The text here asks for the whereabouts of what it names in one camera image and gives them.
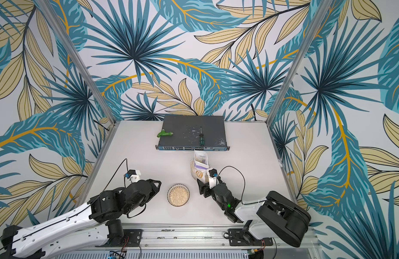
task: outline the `screwdriver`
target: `screwdriver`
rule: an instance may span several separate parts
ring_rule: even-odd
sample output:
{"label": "screwdriver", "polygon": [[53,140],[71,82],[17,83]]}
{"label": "screwdriver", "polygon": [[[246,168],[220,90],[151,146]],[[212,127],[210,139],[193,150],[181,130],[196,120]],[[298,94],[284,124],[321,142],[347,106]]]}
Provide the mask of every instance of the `screwdriver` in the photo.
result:
{"label": "screwdriver", "polygon": [[199,134],[199,144],[203,147],[205,144],[204,135],[202,134],[202,127],[200,127],[201,133]]}

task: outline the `black cable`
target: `black cable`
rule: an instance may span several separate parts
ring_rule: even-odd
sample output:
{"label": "black cable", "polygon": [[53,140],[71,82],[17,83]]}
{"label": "black cable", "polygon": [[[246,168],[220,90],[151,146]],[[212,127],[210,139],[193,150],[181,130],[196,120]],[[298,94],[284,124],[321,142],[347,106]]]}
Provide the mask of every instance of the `black cable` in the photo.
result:
{"label": "black cable", "polygon": [[114,253],[114,254],[117,254],[118,256],[119,256],[119,258],[121,258],[121,259],[123,259],[124,258],[124,256],[123,255],[121,255],[121,254],[119,254],[117,251],[109,251],[109,253]]}
{"label": "black cable", "polygon": [[244,180],[244,187],[243,187],[243,192],[241,193],[241,203],[243,204],[243,205],[245,205],[244,203],[243,203],[243,194],[244,194],[244,190],[245,190],[245,178],[244,178],[244,175],[240,172],[240,170],[238,170],[237,168],[235,168],[235,167],[233,167],[233,166],[230,166],[230,165],[227,165],[226,167],[224,167],[223,169],[221,169],[221,171],[220,171],[220,173],[218,173],[218,176],[220,176],[220,174],[221,174],[221,172],[224,170],[224,169],[226,169],[227,167],[232,167],[232,168],[234,168],[235,170],[237,170],[240,174],[241,174],[241,176],[243,177],[243,180]]}
{"label": "black cable", "polygon": [[256,122],[256,121],[257,121],[257,119],[255,118],[255,111],[254,111],[254,106],[253,106],[253,104],[251,104],[251,109],[253,110],[254,121]]}
{"label": "black cable", "polygon": [[276,245],[275,254],[273,255],[273,258],[272,258],[272,259],[275,259],[276,255],[277,255],[277,244],[276,244],[275,238],[272,237],[272,239],[273,239],[273,243],[275,243],[275,245]]}
{"label": "black cable", "polygon": [[144,208],[141,212],[139,212],[138,214],[136,214],[135,216],[129,217],[129,214],[127,214],[126,216],[127,216],[127,218],[133,218],[133,217],[136,217],[137,215],[141,215],[142,212],[144,212],[145,210],[146,210],[146,204],[145,204],[145,208]]}
{"label": "black cable", "polygon": [[227,165],[226,167],[224,167],[223,169],[221,169],[220,173],[221,173],[224,169],[226,169],[227,167],[232,167],[232,168],[234,168],[234,169],[237,170],[237,171],[241,174],[241,176],[243,177],[244,187],[243,187],[243,192],[241,193],[241,200],[240,200],[240,201],[241,201],[241,204],[243,204],[243,205],[249,205],[249,204],[256,204],[256,203],[263,202],[263,201],[256,201],[256,202],[244,204],[244,203],[243,203],[243,195],[244,195],[244,190],[245,190],[245,178],[244,178],[244,175],[240,172],[240,170],[238,170],[237,168],[235,168],[235,167],[233,167],[233,166],[230,166],[230,165]]}
{"label": "black cable", "polygon": [[141,259],[141,256],[142,256],[142,248],[141,248],[141,244],[138,244],[138,243],[135,243],[135,242],[132,242],[132,241],[130,241],[129,243],[134,243],[134,244],[138,245],[138,247],[139,247],[139,250],[140,250],[140,253],[139,253],[139,257],[138,257],[138,259]]}
{"label": "black cable", "polygon": [[[78,213],[76,213],[75,215],[73,215],[73,216],[71,216],[71,217],[68,217],[67,219],[71,219],[72,217],[76,217],[78,214],[82,213],[83,211],[87,210],[90,206],[93,205],[93,203],[94,203],[94,202],[100,197],[100,195],[106,190],[106,188],[108,187],[108,185],[110,184],[110,182],[112,181],[112,179],[114,178],[114,176],[116,175],[116,173],[119,171],[119,168],[120,168],[120,166],[123,164],[124,161],[126,161],[126,167],[127,167],[127,158],[125,158],[125,159],[120,163],[119,167],[116,169],[116,171],[114,172],[114,174],[113,174],[112,177],[110,178],[109,182],[106,184],[106,186],[104,187],[103,191],[101,191],[101,192],[99,193],[99,195],[97,196],[97,198],[96,198],[91,204],[89,204],[86,208],[84,208],[84,210],[79,211]],[[67,220],[67,219],[62,219],[62,220],[56,221],[56,222],[54,222],[54,223],[52,223],[52,224],[50,224],[50,225],[47,225],[47,226],[45,226],[45,227],[43,227],[43,228],[41,228],[41,229],[39,229],[39,230],[37,230],[37,231],[34,231],[34,232],[31,233],[31,234],[28,234],[28,235],[24,236],[23,238],[32,236],[33,234],[35,234],[35,233],[37,233],[37,232],[39,232],[39,231],[42,231],[43,229],[46,229],[46,228],[48,228],[48,227],[51,227],[52,225],[56,225],[56,224],[58,224],[58,223],[60,223],[60,222],[63,222],[63,221],[65,221],[65,220]],[[2,247],[2,248],[0,249],[0,251],[1,251],[3,248],[5,248],[5,247],[7,247],[7,246],[9,246],[9,245],[11,245],[11,244],[17,242],[17,241],[20,241],[20,240],[21,240],[21,238],[15,240],[15,241],[10,242],[8,245]]]}

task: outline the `red wire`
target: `red wire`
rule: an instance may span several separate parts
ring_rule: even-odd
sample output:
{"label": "red wire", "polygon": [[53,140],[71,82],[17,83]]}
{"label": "red wire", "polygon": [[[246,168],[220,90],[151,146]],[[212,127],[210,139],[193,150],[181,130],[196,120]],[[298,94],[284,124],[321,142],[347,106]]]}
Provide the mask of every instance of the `red wire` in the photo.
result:
{"label": "red wire", "polygon": [[120,250],[121,253],[123,253],[124,247],[125,247],[125,246],[127,245],[127,243],[129,242],[129,237],[128,237],[128,236],[125,236],[124,238],[125,238],[125,243],[124,243],[124,245],[123,245],[123,247],[122,247],[122,250]]}

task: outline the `food package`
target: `food package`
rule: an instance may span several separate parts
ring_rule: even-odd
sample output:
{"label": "food package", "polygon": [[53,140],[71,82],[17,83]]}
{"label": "food package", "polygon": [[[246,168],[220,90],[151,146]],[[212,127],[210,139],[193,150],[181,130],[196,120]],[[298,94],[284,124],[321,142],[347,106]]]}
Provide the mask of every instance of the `food package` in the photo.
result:
{"label": "food package", "polygon": [[208,182],[207,169],[209,168],[208,156],[204,151],[194,150],[194,159],[191,161],[191,175],[202,183]]}

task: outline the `blue palm leaf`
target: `blue palm leaf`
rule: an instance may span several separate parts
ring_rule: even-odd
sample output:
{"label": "blue palm leaf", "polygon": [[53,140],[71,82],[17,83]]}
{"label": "blue palm leaf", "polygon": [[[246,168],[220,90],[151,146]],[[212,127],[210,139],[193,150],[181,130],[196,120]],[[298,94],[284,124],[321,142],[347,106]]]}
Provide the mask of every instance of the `blue palm leaf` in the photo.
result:
{"label": "blue palm leaf", "polygon": [[176,35],[169,39],[164,40],[163,38],[175,29],[178,24],[172,25],[165,28],[169,23],[164,23],[159,26],[158,29],[154,30],[153,27],[157,27],[156,21],[159,17],[159,13],[148,22],[149,15],[149,1],[145,2],[144,10],[142,11],[141,1],[137,1],[136,17],[133,15],[133,3],[128,3],[128,14],[124,7],[123,1],[119,1],[119,13],[113,7],[110,0],[108,0],[110,12],[112,16],[103,9],[103,7],[92,0],[94,4],[99,8],[103,14],[103,18],[99,17],[93,11],[87,9],[87,11],[100,23],[100,25],[107,31],[104,32],[88,23],[83,25],[87,28],[95,31],[101,35],[104,39],[99,39],[95,36],[88,36],[88,39],[93,40],[104,47],[99,46],[86,46],[90,49],[103,50],[111,55],[95,55],[96,58],[108,58],[109,60],[101,62],[99,64],[112,64],[118,62],[133,62],[135,66],[138,82],[141,81],[142,74],[148,78],[149,82],[154,85],[154,81],[150,72],[160,81],[158,73],[165,75],[167,78],[170,77],[166,74],[165,70],[174,72],[166,65],[173,65],[166,61],[166,58],[179,58],[176,55],[164,54],[164,52],[173,49],[174,46],[164,46],[164,44],[180,36]]}
{"label": "blue palm leaf", "polygon": [[[362,258],[399,259],[399,240],[398,242],[396,241],[394,226],[395,182],[391,185],[390,190],[388,223],[384,218],[379,198],[369,181],[368,185],[371,191],[371,198],[368,197],[368,189],[359,190],[360,196],[365,198],[367,210],[363,206],[357,207],[353,213],[343,213],[342,220],[338,221],[346,233],[342,233],[332,226],[327,226],[326,228],[342,237]],[[342,249],[353,258],[359,258],[340,242],[332,241],[330,244]]]}
{"label": "blue palm leaf", "polygon": [[287,63],[283,63],[280,68],[277,68],[280,64],[279,61],[275,62],[270,69],[267,54],[264,69],[262,68],[259,56],[257,56],[258,66],[260,68],[257,69],[248,51],[247,62],[243,60],[247,71],[241,69],[232,60],[230,61],[234,67],[240,71],[235,72],[229,70],[227,73],[227,76],[232,79],[228,93],[230,94],[230,98],[235,99],[230,104],[229,108],[241,102],[237,107],[237,111],[245,104],[247,104],[245,109],[248,109],[251,104],[256,108],[260,106],[260,109],[263,109],[266,103],[267,93],[269,93],[269,91],[279,91],[288,70],[285,68]]}
{"label": "blue palm leaf", "polygon": [[[328,43],[327,39],[323,41],[323,59],[321,60],[319,49],[315,50],[316,60],[309,57],[312,71],[305,68],[307,77],[302,75],[302,78],[315,89],[315,92],[303,112],[308,109],[310,110],[306,123],[309,122],[314,112],[316,112],[315,119],[310,127],[312,127],[316,121],[319,121],[319,132],[321,130],[322,120],[326,125],[326,132],[328,132],[329,118],[334,118],[334,111],[332,110],[334,109],[340,112],[340,105],[350,109],[364,111],[346,101],[346,98],[376,101],[362,95],[351,94],[347,92],[348,90],[381,89],[384,87],[380,84],[365,82],[377,78],[378,75],[357,77],[358,73],[378,63],[378,60],[376,60],[361,65],[361,63],[372,55],[386,39],[386,37],[384,37],[374,44],[375,39],[382,31],[373,35],[378,24],[367,31],[366,27],[368,24],[369,21],[352,37],[357,26],[353,26],[352,30],[346,33],[348,25],[346,21],[339,40],[337,39],[338,31],[336,26],[332,42]],[[335,120],[332,120],[332,125],[333,128],[336,128]]]}
{"label": "blue palm leaf", "polygon": [[136,96],[136,100],[132,100],[127,94],[125,94],[129,101],[123,100],[125,105],[123,106],[122,116],[125,120],[132,121],[163,121],[164,114],[155,113],[156,101],[158,98],[149,103],[148,96],[146,92],[143,94],[144,103],[142,103],[140,94]]}
{"label": "blue palm leaf", "polygon": [[[5,165],[7,165],[7,164],[9,164],[9,163],[14,162],[14,161],[15,160],[8,160],[8,161],[5,161],[5,162],[1,162],[0,163],[0,168],[5,166]],[[13,175],[17,175],[17,174],[19,174],[19,173],[2,174],[2,175],[0,175],[0,179],[4,179],[4,178],[7,178],[7,177],[10,177],[10,176],[13,176]],[[4,187],[0,187],[0,194],[11,195],[10,191],[5,189]],[[0,201],[0,207],[8,207],[8,205],[6,203]]]}
{"label": "blue palm leaf", "polygon": [[217,32],[235,28],[247,17],[237,18],[216,8],[212,0],[151,0],[158,14],[187,32]]}
{"label": "blue palm leaf", "polygon": [[77,72],[76,67],[74,65],[72,68],[67,66],[66,69],[70,76],[65,75],[60,70],[59,71],[64,78],[60,78],[53,74],[56,79],[63,82],[62,84],[46,78],[46,80],[53,86],[49,87],[49,89],[58,92],[63,96],[42,97],[53,101],[62,101],[61,103],[52,106],[48,111],[57,111],[57,113],[65,114],[77,129],[81,129],[81,127],[84,126],[85,136],[89,139],[87,132],[90,130],[93,135],[93,128],[96,127],[94,120],[98,120],[101,117],[101,114],[95,106],[92,92],[88,89],[82,76]]}
{"label": "blue palm leaf", "polygon": [[280,158],[282,159],[285,168],[291,168],[290,156],[287,152],[286,145],[297,138],[290,137],[295,127],[296,124],[294,124],[293,120],[289,122],[289,115],[287,115],[286,119],[285,116],[283,116],[278,122],[273,123],[270,127],[277,150],[279,151]]}

